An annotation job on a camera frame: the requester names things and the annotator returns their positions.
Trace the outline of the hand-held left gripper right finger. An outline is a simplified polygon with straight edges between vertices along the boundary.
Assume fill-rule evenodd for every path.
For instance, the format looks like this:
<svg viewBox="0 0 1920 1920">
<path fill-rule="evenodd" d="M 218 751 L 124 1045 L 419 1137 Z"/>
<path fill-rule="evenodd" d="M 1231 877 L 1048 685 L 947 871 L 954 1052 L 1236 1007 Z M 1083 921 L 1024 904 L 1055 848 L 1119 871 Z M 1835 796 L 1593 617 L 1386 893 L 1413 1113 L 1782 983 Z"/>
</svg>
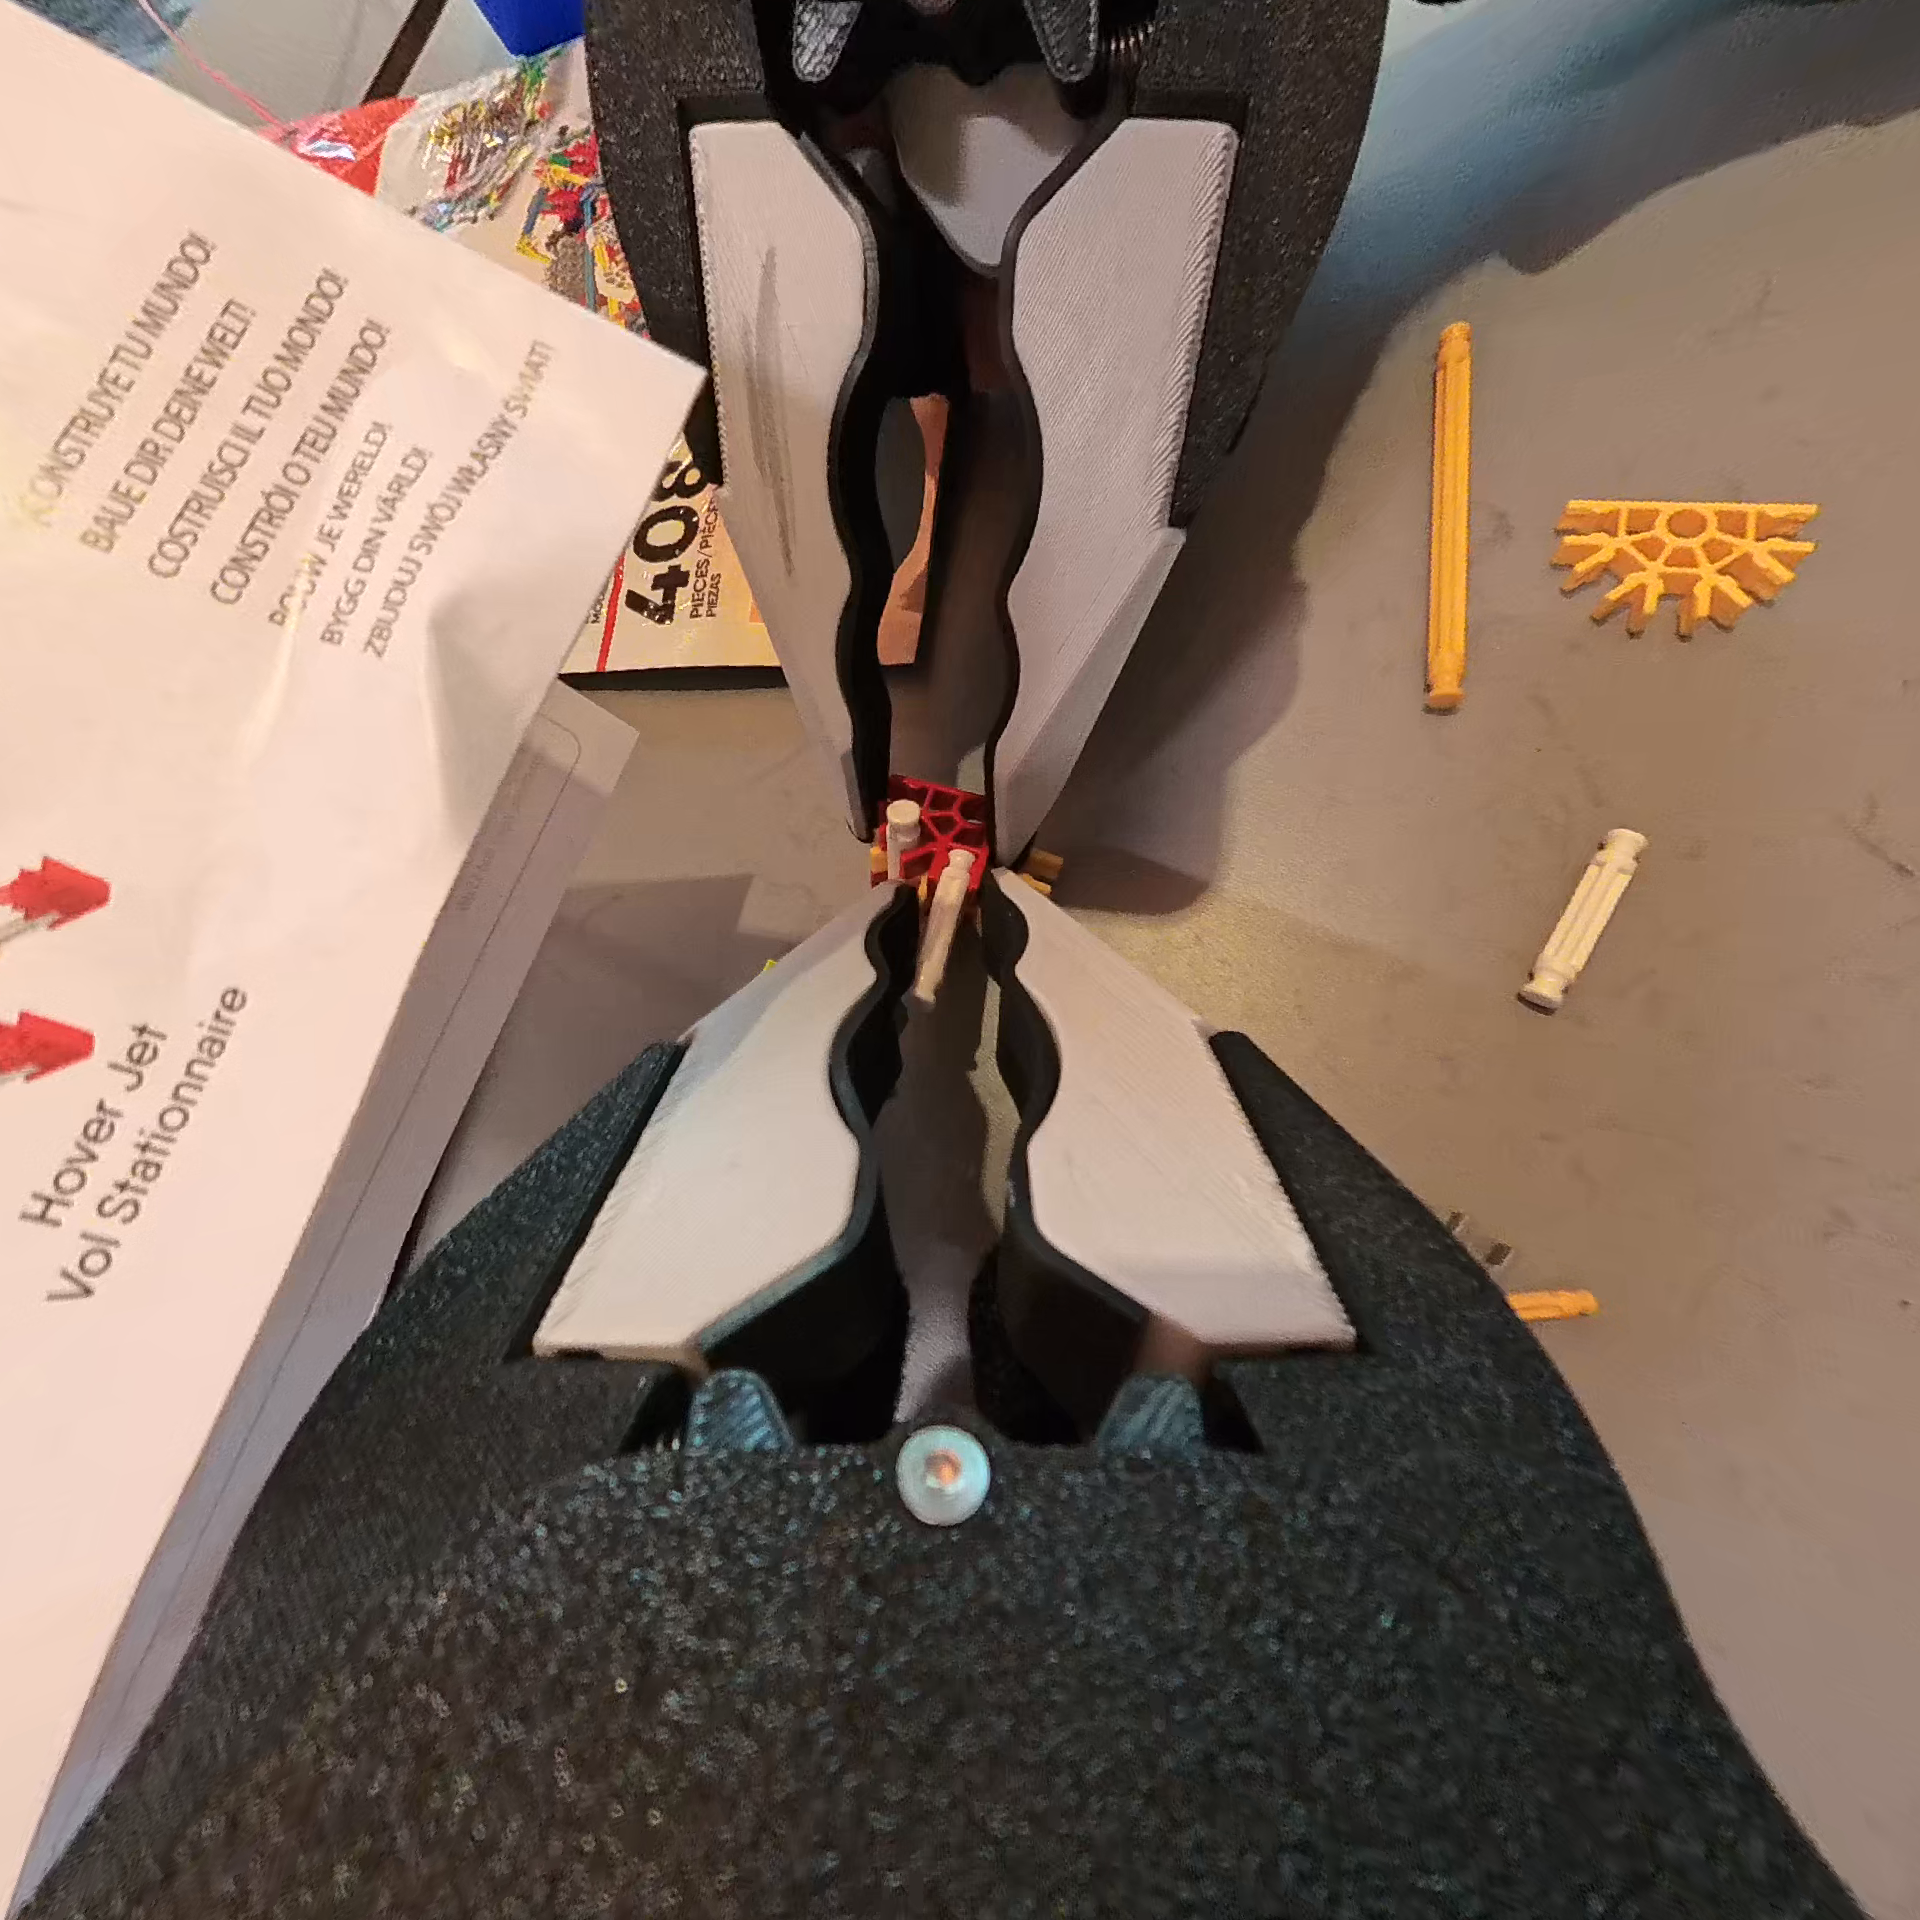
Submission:
<svg viewBox="0 0 1920 1920">
<path fill-rule="evenodd" d="M 1024 877 L 982 886 L 1014 1104 L 999 1305 L 1033 1370 L 1342 1352 L 1355 1325 L 1215 1033 Z"/>
</svg>

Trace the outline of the booklet with green figure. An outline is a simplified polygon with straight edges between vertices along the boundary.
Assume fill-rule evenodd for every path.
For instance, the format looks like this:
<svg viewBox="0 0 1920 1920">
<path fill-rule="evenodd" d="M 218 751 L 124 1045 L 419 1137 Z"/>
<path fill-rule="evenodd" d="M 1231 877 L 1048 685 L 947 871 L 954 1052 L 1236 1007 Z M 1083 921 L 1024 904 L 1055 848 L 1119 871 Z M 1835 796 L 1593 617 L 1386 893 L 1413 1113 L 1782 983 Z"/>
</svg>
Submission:
<svg viewBox="0 0 1920 1920">
<path fill-rule="evenodd" d="M 4 1335 L 4 1913 L 153 1727 L 304 1412 L 403 1272 L 423 1201 L 629 763 L 634 731 L 549 686 L 423 949 L 289 1277 L 218 1278 L 216 1197 L 156 1309 L 54 1282 Z"/>
</svg>

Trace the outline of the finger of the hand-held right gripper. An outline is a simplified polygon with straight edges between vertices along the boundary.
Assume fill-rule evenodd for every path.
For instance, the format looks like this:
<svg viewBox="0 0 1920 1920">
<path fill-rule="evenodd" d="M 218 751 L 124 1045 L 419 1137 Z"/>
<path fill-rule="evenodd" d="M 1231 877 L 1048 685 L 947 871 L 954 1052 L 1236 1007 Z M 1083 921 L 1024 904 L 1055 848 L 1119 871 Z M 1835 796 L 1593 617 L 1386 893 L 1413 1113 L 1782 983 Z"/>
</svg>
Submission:
<svg viewBox="0 0 1920 1920">
<path fill-rule="evenodd" d="M 1063 794 L 1186 544 L 1174 488 L 1236 155 L 1226 123 L 1123 119 L 1014 242 L 1013 351 L 1042 468 L 1007 593 L 1017 686 L 993 751 L 1003 854 Z"/>
<path fill-rule="evenodd" d="M 695 126 L 691 185 L 724 523 L 847 827 L 868 842 L 890 777 L 879 619 L 892 581 L 874 477 L 874 205 L 770 119 Z"/>
</svg>

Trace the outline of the red corner connector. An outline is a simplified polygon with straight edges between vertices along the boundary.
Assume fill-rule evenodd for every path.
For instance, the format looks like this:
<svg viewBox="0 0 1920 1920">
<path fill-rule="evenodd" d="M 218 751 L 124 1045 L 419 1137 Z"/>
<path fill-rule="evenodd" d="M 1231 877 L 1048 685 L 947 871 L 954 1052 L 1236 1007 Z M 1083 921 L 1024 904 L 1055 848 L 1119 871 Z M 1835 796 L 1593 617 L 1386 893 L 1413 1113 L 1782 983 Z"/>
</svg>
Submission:
<svg viewBox="0 0 1920 1920">
<path fill-rule="evenodd" d="M 890 876 L 890 813 L 896 801 L 914 801 L 922 807 L 922 835 L 898 854 L 898 881 L 929 893 L 940 886 L 941 871 L 954 850 L 972 850 L 972 870 L 965 877 L 968 899 L 979 897 L 982 877 L 992 871 L 992 805 L 986 796 L 937 780 L 922 780 L 892 773 L 887 777 L 883 801 L 879 811 L 874 845 L 868 850 L 868 883 L 881 886 Z"/>
</svg>

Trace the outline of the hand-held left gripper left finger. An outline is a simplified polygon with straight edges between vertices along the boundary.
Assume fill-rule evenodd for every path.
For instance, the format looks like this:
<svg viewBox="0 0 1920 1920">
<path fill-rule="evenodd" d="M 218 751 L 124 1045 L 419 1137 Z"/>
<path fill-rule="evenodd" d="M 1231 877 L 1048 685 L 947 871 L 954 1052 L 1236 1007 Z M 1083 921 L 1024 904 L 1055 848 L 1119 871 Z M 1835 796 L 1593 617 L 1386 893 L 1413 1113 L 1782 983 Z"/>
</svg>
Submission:
<svg viewBox="0 0 1920 1920">
<path fill-rule="evenodd" d="M 917 893 L 874 886 L 683 1033 L 534 1355 L 898 1364 L 907 1286 L 879 1117 L 902 1074 L 917 935 Z"/>
</svg>

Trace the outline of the colourful construction toy bag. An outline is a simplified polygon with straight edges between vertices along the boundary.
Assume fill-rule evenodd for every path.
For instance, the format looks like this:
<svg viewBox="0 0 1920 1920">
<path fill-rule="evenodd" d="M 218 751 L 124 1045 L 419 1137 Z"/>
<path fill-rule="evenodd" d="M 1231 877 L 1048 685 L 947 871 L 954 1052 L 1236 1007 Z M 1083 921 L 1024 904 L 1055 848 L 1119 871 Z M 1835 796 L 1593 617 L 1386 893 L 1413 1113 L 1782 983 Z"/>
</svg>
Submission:
<svg viewBox="0 0 1920 1920">
<path fill-rule="evenodd" d="M 278 142 L 644 333 L 603 175 L 581 41 L 442 91 L 289 123 Z M 591 686 L 703 676 L 782 681 L 782 664 L 716 493 L 678 443 L 562 679 Z"/>
</svg>

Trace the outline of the long yellow toy rod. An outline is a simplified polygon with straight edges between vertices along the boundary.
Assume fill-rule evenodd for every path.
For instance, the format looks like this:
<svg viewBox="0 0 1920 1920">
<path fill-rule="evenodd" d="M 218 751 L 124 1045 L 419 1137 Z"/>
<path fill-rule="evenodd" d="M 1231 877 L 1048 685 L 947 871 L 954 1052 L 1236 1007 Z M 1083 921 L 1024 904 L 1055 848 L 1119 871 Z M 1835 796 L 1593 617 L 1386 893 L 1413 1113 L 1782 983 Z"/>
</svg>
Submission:
<svg viewBox="0 0 1920 1920">
<path fill-rule="evenodd" d="M 1475 332 L 1453 322 L 1437 341 L 1432 385 L 1432 542 L 1424 709 L 1453 713 L 1470 655 L 1470 422 Z"/>
</svg>

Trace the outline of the yellow half-round connector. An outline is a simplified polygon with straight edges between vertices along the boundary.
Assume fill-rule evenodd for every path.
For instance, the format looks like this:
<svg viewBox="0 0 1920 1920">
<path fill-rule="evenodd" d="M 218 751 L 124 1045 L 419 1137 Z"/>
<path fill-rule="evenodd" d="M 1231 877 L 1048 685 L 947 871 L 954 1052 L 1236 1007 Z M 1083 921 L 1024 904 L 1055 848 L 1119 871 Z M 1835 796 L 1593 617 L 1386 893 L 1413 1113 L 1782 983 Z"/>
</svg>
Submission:
<svg viewBox="0 0 1920 1920">
<path fill-rule="evenodd" d="M 1593 624 L 1643 635 L 1672 606 L 1681 638 L 1734 629 L 1796 584 L 1820 505 L 1575 499 L 1557 523 L 1562 593 L 1599 591 Z"/>
</svg>

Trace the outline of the instruction sheet with model pictures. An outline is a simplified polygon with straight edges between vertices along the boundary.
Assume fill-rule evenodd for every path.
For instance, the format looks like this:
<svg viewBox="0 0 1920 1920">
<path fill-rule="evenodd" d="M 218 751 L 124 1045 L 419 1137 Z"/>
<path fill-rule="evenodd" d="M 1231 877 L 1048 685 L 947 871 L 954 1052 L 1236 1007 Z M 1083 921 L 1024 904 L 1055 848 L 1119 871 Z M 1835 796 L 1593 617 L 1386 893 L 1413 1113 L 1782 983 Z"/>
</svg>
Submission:
<svg viewBox="0 0 1920 1920">
<path fill-rule="evenodd" d="M 4 6 L 4 1657 L 83 1693 L 705 370 Z"/>
</svg>

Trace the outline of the short white toy rod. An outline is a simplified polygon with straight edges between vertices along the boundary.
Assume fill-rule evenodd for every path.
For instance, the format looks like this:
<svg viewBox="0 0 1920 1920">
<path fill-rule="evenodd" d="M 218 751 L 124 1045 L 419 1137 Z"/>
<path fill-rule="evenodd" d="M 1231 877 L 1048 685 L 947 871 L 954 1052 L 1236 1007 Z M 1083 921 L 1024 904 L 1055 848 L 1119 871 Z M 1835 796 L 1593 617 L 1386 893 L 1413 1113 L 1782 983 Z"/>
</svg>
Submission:
<svg viewBox="0 0 1920 1920">
<path fill-rule="evenodd" d="M 1611 831 L 1603 835 L 1519 987 L 1525 1007 L 1557 1013 L 1566 1002 L 1639 876 L 1643 848 L 1648 835 L 1639 831 Z"/>
</svg>

